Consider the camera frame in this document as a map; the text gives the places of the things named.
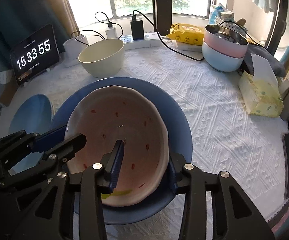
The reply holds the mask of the dark blue bowl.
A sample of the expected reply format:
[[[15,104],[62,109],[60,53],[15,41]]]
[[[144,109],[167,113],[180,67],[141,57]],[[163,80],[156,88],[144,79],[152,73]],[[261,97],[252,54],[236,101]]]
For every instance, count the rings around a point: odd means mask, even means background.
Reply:
[[[61,126],[66,126],[67,137],[82,133],[87,139],[68,162],[71,173],[99,162],[117,140],[126,141],[117,187],[102,199],[109,225],[136,223],[165,208],[175,197],[169,154],[192,159],[192,135],[182,109],[145,80],[111,77],[81,88],[53,117],[51,128]]]

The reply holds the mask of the light blue plate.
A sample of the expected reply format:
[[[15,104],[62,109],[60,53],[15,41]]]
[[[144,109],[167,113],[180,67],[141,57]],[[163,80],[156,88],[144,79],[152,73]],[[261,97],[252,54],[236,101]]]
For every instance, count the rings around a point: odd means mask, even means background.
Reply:
[[[25,130],[26,133],[43,134],[49,130],[53,118],[53,107],[48,97],[37,94],[27,99],[14,115],[9,134]],[[42,153],[30,153],[23,160],[14,165],[10,175],[15,175],[29,168],[34,167],[40,161]]]

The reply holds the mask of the cream bowl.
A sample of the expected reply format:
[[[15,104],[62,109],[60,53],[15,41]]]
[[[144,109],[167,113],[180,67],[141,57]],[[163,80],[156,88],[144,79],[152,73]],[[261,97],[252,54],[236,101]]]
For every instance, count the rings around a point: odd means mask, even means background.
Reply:
[[[123,66],[125,43],[120,39],[107,39],[86,47],[78,56],[83,68],[97,78],[111,77]]]

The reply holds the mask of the pink and blue stacked bowls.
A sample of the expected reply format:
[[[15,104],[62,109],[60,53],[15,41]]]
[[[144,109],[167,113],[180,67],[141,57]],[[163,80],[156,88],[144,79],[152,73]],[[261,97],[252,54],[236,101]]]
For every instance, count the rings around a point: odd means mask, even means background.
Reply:
[[[202,54],[220,72],[234,72],[242,64],[249,42],[238,32],[209,24],[205,26]]]

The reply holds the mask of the white knit tablecloth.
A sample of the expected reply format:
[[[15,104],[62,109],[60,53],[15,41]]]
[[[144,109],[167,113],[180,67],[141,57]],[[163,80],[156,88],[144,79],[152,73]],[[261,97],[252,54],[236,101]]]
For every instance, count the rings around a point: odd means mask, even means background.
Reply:
[[[289,229],[280,220],[284,199],[285,161],[282,136],[287,123],[280,118],[248,115],[238,88],[240,75],[221,73],[206,61],[192,61],[165,47],[125,51],[116,76],[142,79],[162,88],[179,104],[192,133],[192,162],[201,170],[227,170],[255,203],[263,217],[274,225],[279,239]],[[54,113],[65,100],[96,79],[80,65],[60,63],[20,87],[11,104],[2,108],[0,137],[8,130],[20,105],[35,94],[46,95]],[[156,215],[129,225],[106,225],[108,239],[177,239],[184,195],[176,196]]]

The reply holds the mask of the cardboard box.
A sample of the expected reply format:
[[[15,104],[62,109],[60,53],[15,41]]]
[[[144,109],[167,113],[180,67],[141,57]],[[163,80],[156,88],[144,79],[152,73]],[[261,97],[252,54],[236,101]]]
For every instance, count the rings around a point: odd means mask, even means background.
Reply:
[[[2,94],[0,95],[0,105],[8,107],[18,90],[16,79],[12,77],[9,83],[3,85]]]

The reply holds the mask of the yellow tissue box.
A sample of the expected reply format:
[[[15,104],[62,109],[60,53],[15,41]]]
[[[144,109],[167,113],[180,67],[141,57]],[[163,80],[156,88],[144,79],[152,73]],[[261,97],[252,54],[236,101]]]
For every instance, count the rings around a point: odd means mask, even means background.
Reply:
[[[284,105],[278,81],[267,59],[251,54],[253,72],[243,72],[238,83],[247,113],[271,118],[280,116]]]

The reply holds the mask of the small white box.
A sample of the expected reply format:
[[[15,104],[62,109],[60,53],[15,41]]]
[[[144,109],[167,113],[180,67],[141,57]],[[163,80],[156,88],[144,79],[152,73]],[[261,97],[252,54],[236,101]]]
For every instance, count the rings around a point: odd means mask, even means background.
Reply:
[[[3,72],[0,72],[0,84],[5,85],[12,80],[13,70],[9,69]]]

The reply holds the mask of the white lamp base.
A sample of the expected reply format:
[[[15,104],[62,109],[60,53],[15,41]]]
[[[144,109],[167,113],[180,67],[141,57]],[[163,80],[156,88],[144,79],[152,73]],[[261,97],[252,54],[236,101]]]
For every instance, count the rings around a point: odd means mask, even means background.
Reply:
[[[89,45],[87,37],[85,35],[78,35],[70,38],[63,43],[64,52],[64,64],[66,67],[72,67],[79,64],[78,56]]]

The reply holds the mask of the white power strip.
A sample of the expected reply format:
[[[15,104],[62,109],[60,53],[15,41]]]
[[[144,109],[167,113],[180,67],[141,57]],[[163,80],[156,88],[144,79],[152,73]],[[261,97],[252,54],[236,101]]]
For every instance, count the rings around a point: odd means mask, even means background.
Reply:
[[[132,35],[122,36],[120,40],[125,43],[125,50],[162,46],[157,33],[145,33],[143,40],[134,40]]]

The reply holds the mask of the white phone charger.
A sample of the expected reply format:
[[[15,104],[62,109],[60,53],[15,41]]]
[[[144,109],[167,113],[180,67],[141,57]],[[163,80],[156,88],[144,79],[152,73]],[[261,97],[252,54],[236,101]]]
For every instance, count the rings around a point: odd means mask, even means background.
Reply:
[[[107,39],[117,38],[116,28],[112,22],[107,23],[108,29],[106,30]]]

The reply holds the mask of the tablet showing clock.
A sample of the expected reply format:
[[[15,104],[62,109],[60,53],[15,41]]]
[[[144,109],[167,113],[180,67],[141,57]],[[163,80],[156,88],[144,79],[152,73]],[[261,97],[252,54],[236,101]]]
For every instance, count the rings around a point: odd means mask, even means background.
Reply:
[[[42,27],[14,46],[10,59],[19,86],[58,63],[59,51],[53,26]]]

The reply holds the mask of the grey cloth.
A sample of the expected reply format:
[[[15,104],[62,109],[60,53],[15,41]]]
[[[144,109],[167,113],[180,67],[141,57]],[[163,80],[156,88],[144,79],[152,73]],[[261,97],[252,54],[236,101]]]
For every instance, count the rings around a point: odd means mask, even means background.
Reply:
[[[244,56],[243,63],[241,64],[242,71],[246,71],[251,75],[254,74],[251,54],[255,54],[267,59],[274,74],[278,77],[285,77],[285,67],[282,63],[277,61],[265,48],[250,43]]]

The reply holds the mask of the yellow curtain left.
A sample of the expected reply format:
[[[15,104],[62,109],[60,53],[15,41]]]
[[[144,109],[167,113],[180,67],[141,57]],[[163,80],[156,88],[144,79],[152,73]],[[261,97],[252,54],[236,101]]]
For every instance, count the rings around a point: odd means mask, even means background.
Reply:
[[[48,0],[68,36],[79,31],[69,0]]]

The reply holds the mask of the teal curtain left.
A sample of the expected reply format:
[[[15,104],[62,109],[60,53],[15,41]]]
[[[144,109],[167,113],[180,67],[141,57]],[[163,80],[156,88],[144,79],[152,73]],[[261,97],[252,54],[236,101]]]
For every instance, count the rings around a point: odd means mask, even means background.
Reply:
[[[56,9],[56,0],[0,0],[0,67],[11,69],[10,51],[32,33],[52,24],[58,50],[70,32]]]

